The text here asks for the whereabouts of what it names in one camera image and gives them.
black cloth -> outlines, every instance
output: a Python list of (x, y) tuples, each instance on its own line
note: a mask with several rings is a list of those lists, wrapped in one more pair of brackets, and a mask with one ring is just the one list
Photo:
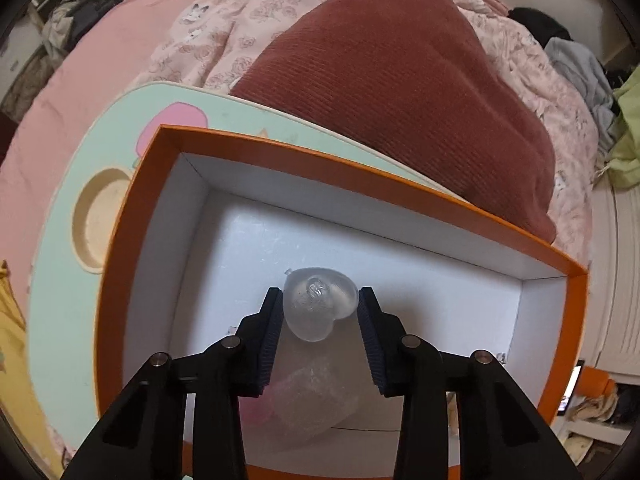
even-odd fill
[(618, 70), (605, 70), (604, 75), (607, 77), (607, 81), (611, 85), (612, 89), (620, 88), (627, 79), (631, 77), (631, 74), (634, 72), (635, 67), (627, 68), (627, 69), (618, 69)]
[(542, 48), (546, 47), (551, 38), (573, 41), (568, 30), (541, 10), (516, 7), (509, 11), (509, 17), (527, 27), (527, 30), (542, 45)]
[(608, 422), (611, 424), (635, 423), (640, 418), (640, 386), (618, 385), (618, 404)]

clothing pile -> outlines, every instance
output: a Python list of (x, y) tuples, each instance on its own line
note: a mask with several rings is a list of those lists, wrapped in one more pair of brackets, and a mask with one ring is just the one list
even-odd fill
[(619, 188), (640, 183), (640, 68), (604, 70), (593, 52), (539, 10), (513, 9), (509, 17), (529, 29), (589, 107), (598, 125), (600, 173), (608, 170), (610, 182)]
[(0, 111), (19, 124), (54, 71), (51, 58), (38, 49), (2, 99)]
[[(326, 37), (341, 41), (360, 69), (351, 70), (344, 78), (329, 70), (314, 73), (331, 85), (324, 89), (327, 106), (322, 118), (306, 116), (300, 107), (290, 108), (293, 102), (282, 103), (280, 109), (314, 122), (328, 118), (327, 124), (338, 134), (404, 160), (436, 182), (446, 181), (463, 198), (549, 242), (554, 240), (555, 226), (555, 247), (588, 263), (598, 127), (583, 97), (554, 69), (531, 33), (506, 16), (506, 8), (497, 0), (430, 1), (437, 2), (438, 8), (455, 11), (447, 11), (455, 24), (451, 33), (440, 26), (438, 16), (420, 6), (416, 8), (421, 21), (412, 20), (405, 12), (397, 17), (387, 13), (384, 20), (368, 20), (365, 27), (364, 22), (354, 22), (340, 9), (335, 16), (325, 12), (322, 20), (313, 15), (306, 19), (307, 13), (320, 13), (324, 6), (337, 8), (339, 2), (332, 0), (197, 0), (176, 19), (167, 41), (156, 49), (148, 68), (132, 86), (160, 80), (223, 94), (233, 88), (240, 95), (248, 88), (242, 78), (262, 55), (272, 56), (276, 46), (279, 52), (287, 50), (292, 38), (301, 39), (300, 30), (294, 28), (299, 21), (301, 28), (310, 20), (314, 20), (314, 27), (341, 28), (340, 38)], [(386, 12), (382, 4), (373, 3)], [(351, 20), (351, 27), (344, 27), (346, 20)], [(429, 27), (437, 33), (427, 34)], [(412, 41), (412, 30), (420, 30), (426, 43)], [(408, 45), (413, 57), (408, 55)], [(424, 59), (427, 51), (431, 65)], [(375, 64), (365, 69), (365, 58), (371, 53)], [(322, 51), (325, 61), (329, 54), (328, 49)], [(475, 60), (473, 67), (465, 64), (466, 54)], [(399, 57), (404, 65), (396, 62)], [(280, 62), (287, 66), (284, 58)], [(303, 80), (297, 78), (288, 84), (299, 85)], [(373, 81), (375, 86), (368, 86)], [(371, 88), (381, 89), (380, 95)], [(453, 88), (458, 91), (446, 92)], [(369, 101), (362, 98), (364, 89)], [(340, 102), (334, 97), (338, 94)], [(385, 106), (373, 109), (371, 103), (380, 104), (382, 96)], [(503, 103), (517, 113), (501, 109)], [(369, 126), (336, 122), (331, 116), (338, 107), (358, 110)], [(370, 127), (370, 112), (385, 114), (387, 122), (380, 123), (380, 131)], [(482, 117), (477, 131), (471, 112)], [(349, 114), (342, 116), (354, 119)], [(523, 127), (517, 121), (523, 121)], [(496, 134), (482, 142), (479, 136), (492, 135), (490, 122)], [(396, 131), (392, 124), (402, 124), (402, 128)], [(519, 131), (517, 135), (512, 133), (514, 129)], [(516, 144), (518, 149), (512, 150), (510, 146)]]

corduroy pillow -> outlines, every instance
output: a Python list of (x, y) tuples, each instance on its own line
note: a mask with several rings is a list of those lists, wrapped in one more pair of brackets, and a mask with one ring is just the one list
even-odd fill
[(547, 242), (554, 152), (451, 0), (328, 0), (231, 95), (324, 126)]

bed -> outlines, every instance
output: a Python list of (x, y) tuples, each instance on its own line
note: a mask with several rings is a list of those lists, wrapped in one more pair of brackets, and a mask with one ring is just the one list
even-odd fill
[[(166, 41), (176, 17), (193, 1), (124, 1), (83, 38), (20, 124), (0, 167), (0, 256), (10, 262), (14, 295), (25, 317), (28, 317), (30, 273), (40, 232), (70, 158), (103, 110), (130, 88), (135, 78), (144, 79), (145, 73), (148, 75), (154, 51)], [(607, 0), (501, 1), (509, 6), (537, 7), (554, 15), (569, 28), (575, 40), (590, 47), (603, 62), (628, 48), (628, 38), (616, 17), (616, 8)], [(486, 46), (491, 47), (490, 38)], [(577, 145), (580, 139), (556, 151), (574, 152)], [(590, 153), (581, 153), (575, 160), (588, 166)], [(582, 179), (578, 187), (590, 186), (590, 169), (578, 171)], [(580, 263), (588, 264), (591, 259), (589, 200), (578, 194), (568, 202), (556, 200), (555, 204), (554, 220), (562, 223), (559, 234), (564, 240), (558, 247)]]

